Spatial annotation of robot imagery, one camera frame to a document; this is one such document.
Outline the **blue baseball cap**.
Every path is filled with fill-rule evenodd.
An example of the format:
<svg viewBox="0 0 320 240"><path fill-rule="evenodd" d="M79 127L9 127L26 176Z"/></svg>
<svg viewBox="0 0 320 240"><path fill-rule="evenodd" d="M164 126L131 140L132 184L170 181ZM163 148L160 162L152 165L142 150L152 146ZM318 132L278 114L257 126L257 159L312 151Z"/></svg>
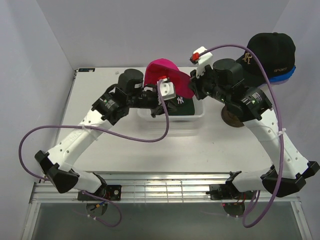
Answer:
<svg viewBox="0 0 320 240"><path fill-rule="evenodd" d="M269 82L271 84L273 84L274 82L278 82L278 81L282 81L282 80L291 78L292 75L294 74L295 70L296 70L296 66L294 66L288 73L285 73L285 74L282 74L282 75L278 75L278 76L275 76L275 77L271 77L269 79Z"/></svg>

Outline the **magenta baseball cap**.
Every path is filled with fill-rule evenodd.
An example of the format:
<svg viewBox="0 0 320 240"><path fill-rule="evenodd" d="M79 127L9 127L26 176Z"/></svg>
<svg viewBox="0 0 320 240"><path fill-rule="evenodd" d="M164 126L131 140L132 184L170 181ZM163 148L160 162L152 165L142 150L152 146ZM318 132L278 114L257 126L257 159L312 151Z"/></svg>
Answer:
<svg viewBox="0 0 320 240"><path fill-rule="evenodd" d="M173 82L176 97L193 98L194 93L189 88L190 76L180 71L172 61L166 58L159 58L148 64L143 85L155 85L157 88L157 82L162 76L167 76Z"/></svg>

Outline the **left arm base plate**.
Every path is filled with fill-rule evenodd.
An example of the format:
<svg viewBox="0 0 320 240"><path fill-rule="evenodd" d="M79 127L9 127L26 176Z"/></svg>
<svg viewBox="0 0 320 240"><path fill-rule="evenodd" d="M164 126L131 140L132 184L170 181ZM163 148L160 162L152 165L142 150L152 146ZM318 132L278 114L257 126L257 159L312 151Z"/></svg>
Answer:
<svg viewBox="0 0 320 240"><path fill-rule="evenodd" d="M108 185L103 198L109 201L120 201L122 195L122 185ZM87 194L83 194L80 191L77 195L78 201L97 201L99 198L91 197Z"/></svg>

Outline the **black baseball cap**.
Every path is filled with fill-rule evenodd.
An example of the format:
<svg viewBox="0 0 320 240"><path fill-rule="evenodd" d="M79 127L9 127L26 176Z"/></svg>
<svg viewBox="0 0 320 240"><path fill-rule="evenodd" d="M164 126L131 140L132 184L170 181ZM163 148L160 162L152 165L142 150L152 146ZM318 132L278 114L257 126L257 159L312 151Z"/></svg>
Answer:
<svg viewBox="0 0 320 240"><path fill-rule="evenodd" d="M285 33L258 33L249 40L247 48L257 56L268 80L288 73L295 66L296 46ZM236 62L242 66L246 86L261 87L266 84L258 64L248 51Z"/></svg>

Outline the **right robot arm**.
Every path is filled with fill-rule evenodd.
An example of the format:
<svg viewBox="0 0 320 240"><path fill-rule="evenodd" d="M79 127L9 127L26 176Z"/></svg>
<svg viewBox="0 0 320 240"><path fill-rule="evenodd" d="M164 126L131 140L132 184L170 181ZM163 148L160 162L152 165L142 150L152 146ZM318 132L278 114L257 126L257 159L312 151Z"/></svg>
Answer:
<svg viewBox="0 0 320 240"><path fill-rule="evenodd" d="M271 167L251 172L231 172L215 191L222 197L237 199L247 191L267 191L279 198L299 192L306 179L320 169L316 161L308 161L294 146L283 129L279 129L275 108L258 87L245 85L242 66L225 58L207 64L201 75L190 72L189 88L198 100L211 97L224 104L249 129L271 160Z"/></svg>

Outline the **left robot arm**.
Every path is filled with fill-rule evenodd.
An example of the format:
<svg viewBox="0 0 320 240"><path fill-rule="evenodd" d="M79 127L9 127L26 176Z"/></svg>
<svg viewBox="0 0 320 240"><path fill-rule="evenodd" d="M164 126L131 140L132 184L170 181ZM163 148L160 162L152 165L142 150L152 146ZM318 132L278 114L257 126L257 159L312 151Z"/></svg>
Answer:
<svg viewBox="0 0 320 240"><path fill-rule="evenodd" d="M102 133L108 133L130 109L149 109L151 116L168 115L175 98L174 84L167 76L154 84L143 86L144 75L133 68L126 69L92 104L85 117L76 126L70 126L70 133L47 151L38 151L35 159L42 172L60 194L71 189L88 192L95 200L106 195L107 183L98 174L74 168L82 153Z"/></svg>

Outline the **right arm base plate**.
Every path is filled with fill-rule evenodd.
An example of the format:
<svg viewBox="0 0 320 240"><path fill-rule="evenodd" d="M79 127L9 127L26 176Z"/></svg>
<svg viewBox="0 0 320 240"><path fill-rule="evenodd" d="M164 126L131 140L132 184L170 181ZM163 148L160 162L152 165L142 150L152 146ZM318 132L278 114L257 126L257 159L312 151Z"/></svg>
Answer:
<svg viewBox="0 0 320 240"><path fill-rule="evenodd" d="M230 190L225 184L210 184L209 190L205 192L209 195L211 200L235 200L242 201L243 199L250 199L254 195L254 191L249 190L239 192L237 190Z"/></svg>

